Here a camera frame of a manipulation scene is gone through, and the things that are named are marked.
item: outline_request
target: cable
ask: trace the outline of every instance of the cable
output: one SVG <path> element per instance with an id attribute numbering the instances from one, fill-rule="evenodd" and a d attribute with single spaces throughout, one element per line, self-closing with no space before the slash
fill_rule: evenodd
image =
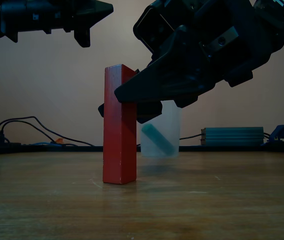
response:
<path id="1" fill-rule="evenodd" d="M 193 139 L 193 138 L 200 137 L 200 136 L 203 136 L 203 134 L 198 134 L 198 135 L 188 136 L 188 137 L 182 137 L 182 138 L 180 138 L 180 140 Z"/>
<path id="2" fill-rule="evenodd" d="M 37 145 L 49 145 L 49 146 L 55 146 L 55 147 L 64 147 L 64 146 L 73 146 L 73 147 L 78 147 L 78 145 L 72 144 L 72 143 L 66 143 L 66 144 L 55 144 L 55 143 L 50 143 L 50 142 L 38 142 L 38 143 L 33 143 L 30 144 L 30 146 L 37 146 Z"/>
<path id="3" fill-rule="evenodd" d="M 55 147 L 62 147 L 62 145 L 60 144 L 54 144 L 50 142 L 38 142 L 38 143 L 30 144 L 30 146 L 38 146 L 38 145 L 49 145 L 49 146 L 55 146 Z"/>
<path id="4" fill-rule="evenodd" d="M 20 120 L 7 121 L 7 122 L 3 125 L 2 129 L 1 129 L 1 132 L 4 131 L 5 126 L 6 126 L 7 124 L 9 124 L 9 123 L 24 123 L 24 124 L 30 125 L 30 126 L 32 126 L 33 128 L 35 128 L 36 130 L 38 130 L 39 132 L 43 133 L 45 136 L 47 136 L 47 138 L 50 139 L 52 142 L 55 142 L 52 137 L 50 137 L 50 136 L 47 135 L 44 131 L 42 131 L 41 129 L 37 128 L 36 126 L 34 126 L 33 124 L 31 124 L 31 123 L 29 123 L 29 122 L 27 122 L 27 121 L 20 121 Z"/>
<path id="5" fill-rule="evenodd" d="M 10 119 L 7 119 L 7 120 L 4 120 L 4 121 L 0 122 L 0 126 L 1 126 L 3 123 L 8 122 L 8 121 L 23 120 L 23 119 L 35 119 L 35 120 L 38 122 L 38 124 L 41 125 L 42 128 L 44 128 L 45 130 L 49 131 L 49 132 L 52 133 L 52 134 L 55 134 L 55 135 L 59 136 L 60 138 L 67 139 L 67 140 L 70 140 L 70 141 L 73 141 L 73 142 L 76 142 L 76 143 L 86 144 L 86 145 L 89 145 L 89 146 L 91 146 L 91 147 L 94 147 L 94 145 L 92 145 L 91 143 L 88 143 L 88 142 L 85 142 L 85 141 L 75 140 L 75 139 L 72 139 L 72 138 L 69 138 L 69 137 L 66 137 L 66 136 L 62 136 L 62 135 L 56 133 L 55 131 L 52 131 L 52 130 L 46 128 L 46 127 L 42 124 L 42 122 L 40 122 L 39 119 L 38 119 L 37 117 L 35 117 L 35 116 L 27 116 L 27 117 L 19 117 L 19 118 L 10 118 Z"/>

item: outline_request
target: red wooden block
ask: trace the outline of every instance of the red wooden block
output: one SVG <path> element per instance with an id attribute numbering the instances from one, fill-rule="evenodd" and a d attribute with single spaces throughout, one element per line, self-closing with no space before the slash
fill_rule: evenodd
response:
<path id="1" fill-rule="evenodd" d="M 127 184 L 137 179 L 137 105 L 120 103 L 114 91 L 137 73 L 125 65 L 105 69 L 103 182 Z"/>

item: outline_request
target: table surface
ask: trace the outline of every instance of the table surface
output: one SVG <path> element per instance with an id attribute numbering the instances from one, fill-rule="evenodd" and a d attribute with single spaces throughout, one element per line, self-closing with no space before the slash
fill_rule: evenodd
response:
<path id="1" fill-rule="evenodd" d="M 0 240 L 284 240 L 284 153 L 138 156 L 102 183 L 102 153 L 0 155 Z"/>

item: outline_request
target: clear plastic cup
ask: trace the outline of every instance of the clear plastic cup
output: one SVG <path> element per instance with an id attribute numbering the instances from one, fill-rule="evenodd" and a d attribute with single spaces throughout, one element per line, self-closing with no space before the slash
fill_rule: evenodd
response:
<path id="1" fill-rule="evenodd" d="M 181 109 L 173 100 L 162 101 L 162 114 L 139 125 L 141 153 L 148 158 L 179 155 Z"/>

